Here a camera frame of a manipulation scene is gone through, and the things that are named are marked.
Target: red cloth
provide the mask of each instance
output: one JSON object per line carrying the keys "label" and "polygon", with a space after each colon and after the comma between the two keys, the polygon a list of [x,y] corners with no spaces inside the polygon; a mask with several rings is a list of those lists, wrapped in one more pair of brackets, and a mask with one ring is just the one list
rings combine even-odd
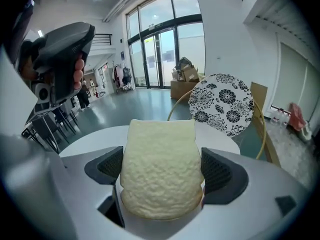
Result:
{"label": "red cloth", "polygon": [[296,131],[300,132],[306,125],[301,108],[297,104],[291,103],[289,111],[291,112],[289,125],[291,125]]}

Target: door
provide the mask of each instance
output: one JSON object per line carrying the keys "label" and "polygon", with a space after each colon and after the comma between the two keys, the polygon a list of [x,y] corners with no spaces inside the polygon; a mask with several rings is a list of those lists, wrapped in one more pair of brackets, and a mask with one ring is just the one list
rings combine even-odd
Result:
{"label": "door", "polygon": [[156,32],[143,40],[148,88],[169,89],[176,65],[174,31]]}

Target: camera lens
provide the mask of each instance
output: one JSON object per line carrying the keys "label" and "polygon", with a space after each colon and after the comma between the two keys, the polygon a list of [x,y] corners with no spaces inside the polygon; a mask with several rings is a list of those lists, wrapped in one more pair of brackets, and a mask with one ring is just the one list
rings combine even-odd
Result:
{"label": "camera lens", "polygon": [[43,100],[45,100],[46,98],[48,97],[48,91],[47,91],[47,89],[41,89],[40,91],[39,91],[39,98],[43,101]]}

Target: black and white floral pattern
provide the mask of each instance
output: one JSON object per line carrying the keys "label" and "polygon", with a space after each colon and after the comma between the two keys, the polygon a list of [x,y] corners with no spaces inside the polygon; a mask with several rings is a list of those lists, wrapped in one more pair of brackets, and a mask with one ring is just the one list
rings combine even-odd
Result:
{"label": "black and white floral pattern", "polygon": [[227,129],[225,120],[221,118],[219,114],[210,114],[209,119],[206,123],[221,132],[224,132]]}
{"label": "black and white floral pattern", "polygon": [[198,111],[197,113],[195,113],[194,119],[197,120],[198,122],[205,123],[208,121],[209,117],[206,112]]}
{"label": "black and white floral pattern", "polygon": [[189,105],[193,105],[197,111],[200,111],[210,108],[214,99],[214,94],[207,88],[194,88],[190,95]]}
{"label": "black and white floral pattern", "polygon": [[230,110],[226,113],[226,119],[231,123],[236,123],[240,120],[240,114],[237,111]]}
{"label": "black and white floral pattern", "polygon": [[242,125],[232,125],[231,130],[227,130],[226,131],[226,135],[228,135],[229,137],[233,137],[236,135],[239,135],[240,133],[242,133],[246,128],[243,127]]}
{"label": "black and white floral pattern", "polygon": [[243,81],[219,73],[206,77],[195,86],[189,107],[195,120],[233,137],[249,126],[254,102]]}
{"label": "black and white floral pattern", "polygon": [[223,103],[232,104],[236,100],[236,95],[231,90],[223,89],[219,92],[219,99]]}

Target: bread slice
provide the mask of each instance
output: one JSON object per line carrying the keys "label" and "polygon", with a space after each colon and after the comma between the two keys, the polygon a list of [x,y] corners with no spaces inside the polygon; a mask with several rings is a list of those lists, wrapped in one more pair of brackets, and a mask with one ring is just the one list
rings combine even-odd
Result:
{"label": "bread slice", "polygon": [[204,177],[195,139],[193,119],[131,121],[120,174],[121,200],[131,213],[172,220],[198,206]]}

